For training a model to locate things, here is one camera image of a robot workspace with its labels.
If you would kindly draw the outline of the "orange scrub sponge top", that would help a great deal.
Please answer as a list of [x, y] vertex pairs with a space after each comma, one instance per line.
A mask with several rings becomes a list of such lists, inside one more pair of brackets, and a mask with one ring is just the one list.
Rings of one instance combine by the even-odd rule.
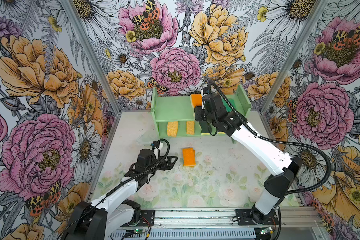
[[196, 108], [196, 107], [202, 107], [203, 106], [203, 101], [202, 101], [202, 95], [201, 94], [192, 94], [190, 95], [191, 98], [191, 105], [192, 108]]

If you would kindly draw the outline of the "orange scrub sponge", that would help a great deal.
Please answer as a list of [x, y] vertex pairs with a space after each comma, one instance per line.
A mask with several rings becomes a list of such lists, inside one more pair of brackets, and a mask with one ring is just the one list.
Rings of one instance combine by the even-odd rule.
[[203, 106], [203, 101], [202, 101], [202, 95], [201, 94], [192, 94], [190, 95], [191, 98], [191, 105], [192, 108], [196, 108], [196, 107], [202, 107]]
[[194, 167], [196, 165], [195, 150], [193, 148], [183, 149], [184, 167]]

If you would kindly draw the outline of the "orange scrub sponge bottom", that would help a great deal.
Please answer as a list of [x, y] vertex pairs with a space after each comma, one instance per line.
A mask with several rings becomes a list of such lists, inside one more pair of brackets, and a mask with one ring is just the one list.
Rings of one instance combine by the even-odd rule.
[[196, 165], [195, 150], [193, 148], [183, 149], [184, 167], [194, 167]]

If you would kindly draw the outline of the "yellow cellulose sponge front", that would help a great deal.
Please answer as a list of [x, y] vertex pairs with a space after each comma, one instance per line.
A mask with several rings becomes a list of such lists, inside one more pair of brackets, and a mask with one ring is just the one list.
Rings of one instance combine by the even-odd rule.
[[186, 134], [194, 135], [195, 134], [195, 121], [186, 122]]

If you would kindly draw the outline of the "yellow cellulose sponge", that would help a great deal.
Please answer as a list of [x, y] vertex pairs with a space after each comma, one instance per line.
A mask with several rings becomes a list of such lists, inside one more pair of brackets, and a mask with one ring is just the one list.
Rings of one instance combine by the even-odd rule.
[[167, 136], [175, 138], [179, 129], [179, 122], [168, 122], [167, 124]]
[[195, 121], [186, 122], [186, 134], [194, 135], [195, 134]]

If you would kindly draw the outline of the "yellow cellulose sponge back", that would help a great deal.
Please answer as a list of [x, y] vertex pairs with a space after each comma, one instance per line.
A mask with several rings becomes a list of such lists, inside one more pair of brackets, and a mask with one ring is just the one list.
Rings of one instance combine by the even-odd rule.
[[179, 122], [168, 122], [167, 124], [167, 136], [175, 138], [179, 129]]

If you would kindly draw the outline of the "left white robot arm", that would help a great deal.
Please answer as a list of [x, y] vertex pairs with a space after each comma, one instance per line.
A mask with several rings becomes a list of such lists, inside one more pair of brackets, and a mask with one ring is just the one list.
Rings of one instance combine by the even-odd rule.
[[156, 171], [171, 170], [178, 160], [169, 156], [169, 146], [164, 154], [161, 148], [160, 142], [154, 142], [150, 149], [140, 150], [137, 161], [116, 187], [89, 203], [77, 204], [60, 238], [103, 240], [122, 225], [139, 221], [141, 207], [129, 197], [148, 183]]

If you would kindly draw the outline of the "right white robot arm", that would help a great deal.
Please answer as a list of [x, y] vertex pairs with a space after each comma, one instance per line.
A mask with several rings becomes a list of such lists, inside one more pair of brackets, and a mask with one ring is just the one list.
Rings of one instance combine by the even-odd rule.
[[252, 128], [248, 120], [233, 106], [228, 112], [224, 103], [229, 103], [225, 96], [218, 93], [202, 94], [202, 104], [194, 108], [195, 120], [207, 123], [217, 132], [223, 132], [236, 142], [249, 149], [269, 170], [270, 176], [264, 182], [264, 190], [252, 207], [245, 220], [262, 225], [270, 217], [271, 211], [278, 207], [288, 195], [302, 161], [275, 147], [270, 140]]

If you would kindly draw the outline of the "light green wooden shelf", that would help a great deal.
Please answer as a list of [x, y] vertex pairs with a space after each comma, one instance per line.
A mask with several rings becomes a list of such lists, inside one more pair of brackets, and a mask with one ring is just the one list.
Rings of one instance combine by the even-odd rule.
[[[227, 98], [239, 113], [244, 117], [248, 117], [251, 111], [251, 102], [242, 86], [237, 88], [235, 95], [227, 95]], [[169, 138], [167, 136], [167, 124], [174, 121], [179, 122], [178, 138], [209, 136], [201, 135], [201, 128], [198, 122], [195, 122], [195, 134], [186, 134], [186, 122], [195, 119], [190, 96], [160, 97], [157, 89], [153, 88], [151, 113], [156, 132], [161, 139]]]

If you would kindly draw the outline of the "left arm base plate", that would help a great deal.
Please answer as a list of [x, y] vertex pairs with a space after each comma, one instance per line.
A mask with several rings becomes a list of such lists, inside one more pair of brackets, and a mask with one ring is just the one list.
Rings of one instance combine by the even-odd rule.
[[140, 210], [137, 214], [134, 213], [132, 220], [124, 224], [123, 227], [153, 227], [155, 213], [155, 210]]

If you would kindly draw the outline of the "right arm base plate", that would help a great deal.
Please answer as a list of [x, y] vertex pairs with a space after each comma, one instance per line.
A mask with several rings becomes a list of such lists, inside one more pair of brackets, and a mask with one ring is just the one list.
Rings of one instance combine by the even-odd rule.
[[279, 223], [279, 218], [274, 209], [267, 215], [264, 215], [256, 209], [236, 209], [232, 218], [233, 222], [237, 222], [239, 226], [275, 226]]

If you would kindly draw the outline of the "right aluminium corner post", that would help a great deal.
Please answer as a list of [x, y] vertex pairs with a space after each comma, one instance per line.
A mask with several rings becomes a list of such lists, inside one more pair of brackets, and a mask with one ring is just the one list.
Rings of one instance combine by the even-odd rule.
[[297, 35], [296, 41], [293, 44], [290, 52], [288, 53], [287, 58], [286, 58], [284, 64], [282, 65], [273, 86], [271, 87], [269, 93], [267, 94], [267, 97], [265, 98], [264, 102], [261, 105], [261, 108], [259, 109], [259, 111], [262, 115], [265, 114], [266, 109], [269, 107], [269, 105], [275, 98], [276, 94], [278, 93], [279, 88], [281, 87], [288, 72], [290, 71], [292, 64], [294, 63], [296, 55], [299, 53], [299, 50], [301, 50], [303, 48], [303, 45], [304, 45], [305, 41], [308, 39], [312, 30], [317, 27], [319, 18], [322, 16], [322, 14], [329, 2], [330, 1], [328, 1], [328, 0], [322, 0], [322, 1], [315, 2], [313, 9], [312, 9], [310, 15], [308, 16], [306, 23], [303, 25], [302, 32]]

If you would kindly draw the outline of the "aluminium corner post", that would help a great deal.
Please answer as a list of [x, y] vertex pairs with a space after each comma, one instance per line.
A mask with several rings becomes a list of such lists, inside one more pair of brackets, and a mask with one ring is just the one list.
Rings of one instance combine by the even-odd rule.
[[117, 117], [120, 117], [121, 115], [121, 108], [119, 104], [117, 103], [117, 100], [114, 96], [113, 91], [111, 90], [110, 84], [106, 78], [106, 74], [103, 71], [103, 68], [99, 62], [99, 59], [96, 55], [96, 52], [92, 46], [91, 40], [87, 34], [87, 29], [82, 23], [82, 20], [80, 19], [80, 16], [75, 8], [75, 5], [73, 1], [63, 1], [62, 2], [63, 9], [66, 11], [68, 15], [68, 19], [70, 20], [77, 39], [81, 42], [81, 45], [86, 52], [87, 57], [90, 60], [90, 63], [97, 75], [97, 77], [100, 80], [100, 83], [107, 95], [107, 98], [116, 114]]
[[267, 94], [267, 97], [265, 98], [264, 102], [261, 105], [261, 108], [259, 109], [259, 111], [262, 115], [265, 114], [266, 109], [269, 107], [269, 105], [275, 98], [276, 94], [278, 93], [279, 88], [281, 87], [288, 72], [290, 71], [292, 64], [294, 63], [296, 55], [299, 53], [299, 50], [301, 50], [303, 48], [303, 45], [304, 45], [305, 41], [308, 39], [312, 30], [317, 27], [319, 18], [322, 16], [322, 14], [329, 2], [330, 1], [328, 1], [328, 0], [322, 0], [322, 1], [315, 2], [313, 9], [312, 9], [310, 15], [308, 16], [306, 23], [303, 25], [302, 32], [297, 35], [296, 41], [293, 44], [290, 52], [288, 53], [287, 58], [286, 58], [284, 64], [282, 65], [273, 86], [271, 87], [269, 93]]

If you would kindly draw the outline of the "aluminium front rail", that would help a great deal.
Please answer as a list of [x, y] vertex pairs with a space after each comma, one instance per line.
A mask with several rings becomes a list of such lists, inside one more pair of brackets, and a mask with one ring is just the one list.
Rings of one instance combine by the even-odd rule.
[[[272, 213], [262, 225], [242, 219], [250, 208], [161, 208], [141, 210], [141, 215], [153, 229], [204, 228], [264, 228], [277, 227], [278, 211]], [[287, 228], [322, 227], [321, 219], [313, 207], [281, 207], [281, 225]]]

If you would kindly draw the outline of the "left aluminium corner post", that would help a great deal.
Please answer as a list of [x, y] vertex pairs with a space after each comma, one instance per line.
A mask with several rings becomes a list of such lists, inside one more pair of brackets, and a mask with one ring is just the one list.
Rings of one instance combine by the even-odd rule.
[[68, 19], [70, 20], [77, 39], [81, 42], [81, 45], [86, 52], [87, 57], [90, 60], [90, 63], [97, 75], [97, 77], [100, 80], [100, 83], [107, 95], [107, 98], [116, 114], [117, 117], [120, 117], [121, 115], [121, 108], [119, 104], [117, 103], [117, 100], [114, 96], [113, 91], [111, 90], [110, 84], [106, 78], [106, 74], [103, 71], [103, 68], [99, 62], [99, 59], [96, 55], [96, 52], [92, 46], [91, 40], [87, 34], [87, 29], [82, 23], [82, 20], [80, 19], [80, 16], [75, 8], [75, 5], [73, 1], [63, 1], [62, 2], [63, 9], [66, 11], [68, 15]]

